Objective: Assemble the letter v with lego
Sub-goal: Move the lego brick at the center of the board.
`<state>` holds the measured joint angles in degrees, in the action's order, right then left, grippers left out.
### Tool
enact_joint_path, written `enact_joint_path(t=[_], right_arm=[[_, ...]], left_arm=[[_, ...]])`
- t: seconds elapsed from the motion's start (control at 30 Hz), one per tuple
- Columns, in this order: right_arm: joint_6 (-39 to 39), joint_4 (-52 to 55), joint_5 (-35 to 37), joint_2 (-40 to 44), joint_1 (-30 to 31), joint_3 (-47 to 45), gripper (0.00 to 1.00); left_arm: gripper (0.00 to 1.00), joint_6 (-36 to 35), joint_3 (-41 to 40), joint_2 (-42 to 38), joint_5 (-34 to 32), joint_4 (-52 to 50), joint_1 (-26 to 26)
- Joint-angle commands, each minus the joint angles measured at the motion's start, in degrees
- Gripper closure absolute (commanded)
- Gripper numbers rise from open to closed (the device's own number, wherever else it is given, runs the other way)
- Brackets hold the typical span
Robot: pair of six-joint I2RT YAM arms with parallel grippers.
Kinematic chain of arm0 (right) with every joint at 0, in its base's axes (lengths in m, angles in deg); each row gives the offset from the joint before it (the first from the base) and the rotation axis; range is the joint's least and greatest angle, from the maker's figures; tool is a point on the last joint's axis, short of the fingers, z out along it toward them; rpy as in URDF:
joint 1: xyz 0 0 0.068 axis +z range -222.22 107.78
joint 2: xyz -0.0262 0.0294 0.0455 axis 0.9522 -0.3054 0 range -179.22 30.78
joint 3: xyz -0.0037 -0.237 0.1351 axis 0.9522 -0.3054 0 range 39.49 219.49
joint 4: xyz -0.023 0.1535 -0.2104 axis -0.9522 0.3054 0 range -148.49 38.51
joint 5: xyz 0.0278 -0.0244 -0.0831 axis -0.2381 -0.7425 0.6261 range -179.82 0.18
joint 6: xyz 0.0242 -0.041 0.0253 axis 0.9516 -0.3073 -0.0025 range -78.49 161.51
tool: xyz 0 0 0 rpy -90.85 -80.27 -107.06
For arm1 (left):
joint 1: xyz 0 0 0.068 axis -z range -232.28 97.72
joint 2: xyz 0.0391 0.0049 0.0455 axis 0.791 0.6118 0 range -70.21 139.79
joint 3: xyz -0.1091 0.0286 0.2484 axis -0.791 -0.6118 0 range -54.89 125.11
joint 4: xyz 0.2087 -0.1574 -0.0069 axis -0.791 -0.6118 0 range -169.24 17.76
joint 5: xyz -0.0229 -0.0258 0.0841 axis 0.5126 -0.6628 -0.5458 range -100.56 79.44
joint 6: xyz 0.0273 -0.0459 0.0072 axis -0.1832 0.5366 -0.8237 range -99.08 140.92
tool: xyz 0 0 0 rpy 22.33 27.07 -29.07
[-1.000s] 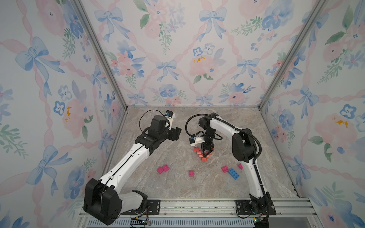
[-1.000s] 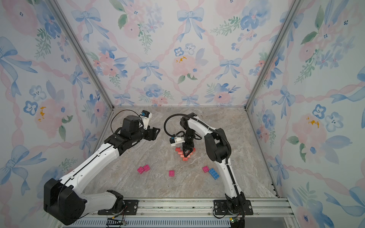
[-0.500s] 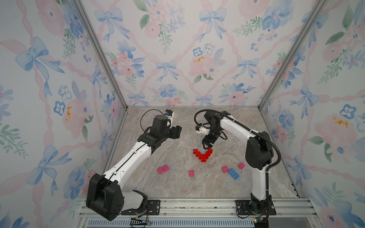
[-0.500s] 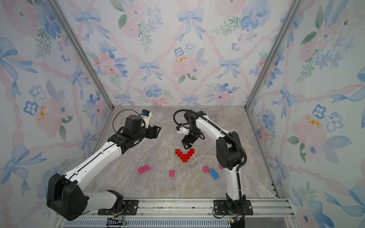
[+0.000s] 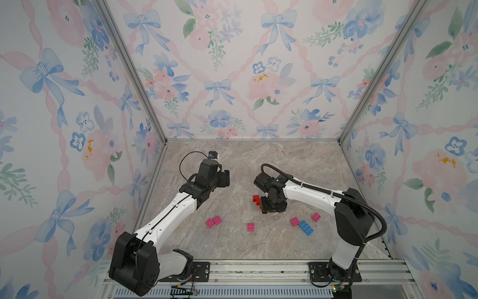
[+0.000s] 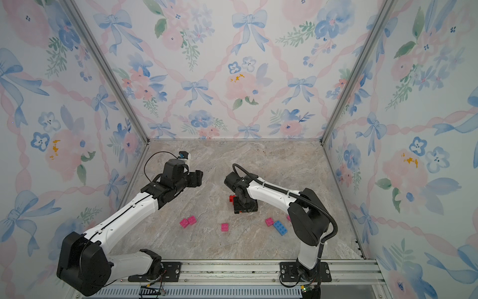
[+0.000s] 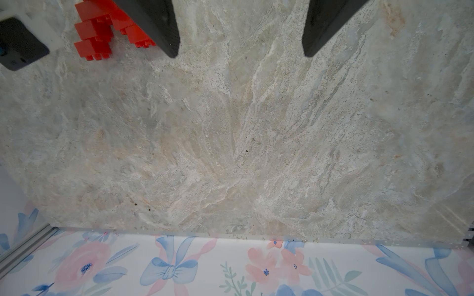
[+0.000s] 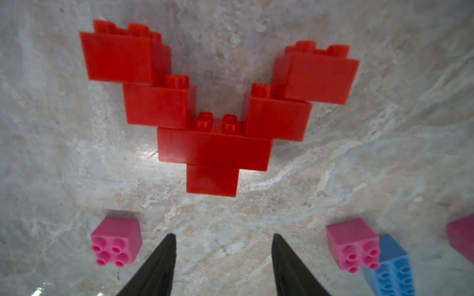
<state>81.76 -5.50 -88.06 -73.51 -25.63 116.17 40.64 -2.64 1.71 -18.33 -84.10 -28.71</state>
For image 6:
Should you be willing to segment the blue 2x4 lego brick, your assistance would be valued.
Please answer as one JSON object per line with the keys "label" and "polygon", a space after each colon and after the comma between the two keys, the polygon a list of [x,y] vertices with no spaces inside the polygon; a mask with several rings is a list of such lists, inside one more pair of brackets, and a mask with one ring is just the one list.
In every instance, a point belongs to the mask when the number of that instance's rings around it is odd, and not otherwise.
{"label": "blue 2x4 lego brick", "polygon": [[288,232],[286,227],[280,221],[274,222],[273,226],[281,236],[284,236]]}

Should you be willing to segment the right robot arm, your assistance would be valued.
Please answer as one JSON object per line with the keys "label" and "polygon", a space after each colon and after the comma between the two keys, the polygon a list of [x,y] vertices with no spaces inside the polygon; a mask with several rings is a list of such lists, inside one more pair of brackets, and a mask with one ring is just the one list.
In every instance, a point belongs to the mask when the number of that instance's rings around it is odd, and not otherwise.
{"label": "right robot arm", "polygon": [[316,193],[309,188],[290,191],[263,181],[256,174],[241,177],[234,171],[226,176],[224,184],[235,194],[236,214],[257,212],[260,201],[287,213],[300,240],[298,275],[306,282],[318,281],[325,243],[337,235],[338,225]]}

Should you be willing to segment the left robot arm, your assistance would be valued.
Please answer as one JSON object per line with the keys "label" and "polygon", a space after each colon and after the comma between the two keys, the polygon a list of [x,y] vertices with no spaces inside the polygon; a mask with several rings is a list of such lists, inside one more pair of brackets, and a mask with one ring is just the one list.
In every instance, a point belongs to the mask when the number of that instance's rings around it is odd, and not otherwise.
{"label": "left robot arm", "polygon": [[92,296],[113,282],[139,276],[156,282],[164,275],[162,258],[149,249],[111,255],[119,241],[150,215],[177,198],[186,188],[202,184],[204,173],[191,172],[185,159],[170,159],[125,206],[95,227],[67,235],[60,248],[57,277],[84,296]]}

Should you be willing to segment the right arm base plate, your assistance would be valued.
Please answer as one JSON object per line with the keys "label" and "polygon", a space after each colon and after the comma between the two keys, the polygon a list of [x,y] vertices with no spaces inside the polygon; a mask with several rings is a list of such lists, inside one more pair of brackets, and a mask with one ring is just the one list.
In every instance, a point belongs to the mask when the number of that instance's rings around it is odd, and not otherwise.
{"label": "right arm base plate", "polygon": [[298,261],[280,262],[280,280],[284,283],[296,282],[332,282],[331,271],[326,262],[316,264],[314,268],[307,269]]}

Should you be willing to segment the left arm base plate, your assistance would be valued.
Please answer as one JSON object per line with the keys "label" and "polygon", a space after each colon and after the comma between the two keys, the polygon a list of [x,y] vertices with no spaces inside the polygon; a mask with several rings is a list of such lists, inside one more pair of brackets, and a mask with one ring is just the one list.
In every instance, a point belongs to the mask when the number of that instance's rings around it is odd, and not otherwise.
{"label": "left arm base plate", "polygon": [[162,262],[159,271],[153,275],[132,275],[128,282],[157,283],[178,282],[180,277],[181,262]]}

